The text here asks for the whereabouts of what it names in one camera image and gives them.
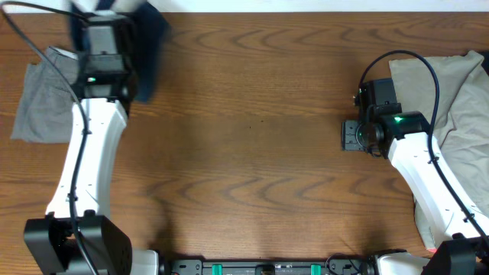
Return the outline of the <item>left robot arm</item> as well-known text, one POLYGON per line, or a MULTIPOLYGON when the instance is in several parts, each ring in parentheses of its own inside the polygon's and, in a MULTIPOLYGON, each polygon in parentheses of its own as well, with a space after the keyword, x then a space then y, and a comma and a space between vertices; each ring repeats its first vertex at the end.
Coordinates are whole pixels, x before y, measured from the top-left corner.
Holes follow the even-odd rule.
POLYGON ((83 25, 86 51, 70 90, 76 97, 63 173, 43 218, 24 242, 44 274, 129 274, 129 237, 109 219, 115 154, 138 92, 134 21, 97 11, 83 25))

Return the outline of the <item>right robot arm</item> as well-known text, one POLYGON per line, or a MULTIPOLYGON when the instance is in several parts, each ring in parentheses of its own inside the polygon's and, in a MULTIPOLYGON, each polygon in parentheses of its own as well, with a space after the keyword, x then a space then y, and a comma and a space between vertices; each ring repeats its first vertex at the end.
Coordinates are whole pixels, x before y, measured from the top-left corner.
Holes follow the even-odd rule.
POLYGON ((379 252, 363 274, 486 274, 488 218, 470 199, 442 156, 420 112, 403 112, 392 79, 361 84, 356 120, 342 124, 342 148, 390 161, 409 185, 429 224, 436 252, 430 258, 404 250, 379 252))

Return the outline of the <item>dark blue shorts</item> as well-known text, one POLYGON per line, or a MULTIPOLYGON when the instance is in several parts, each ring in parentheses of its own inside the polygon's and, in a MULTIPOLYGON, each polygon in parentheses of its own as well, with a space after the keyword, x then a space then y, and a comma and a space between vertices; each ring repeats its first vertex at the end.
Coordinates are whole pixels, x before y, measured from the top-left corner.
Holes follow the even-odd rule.
POLYGON ((96 2, 95 10, 127 14, 134 21, 134 68, 138 75, 138 94, 135 99, 148 103, 156 90, 160 49, 170 31, 169 23, 146 0, 100 0, 96 2))

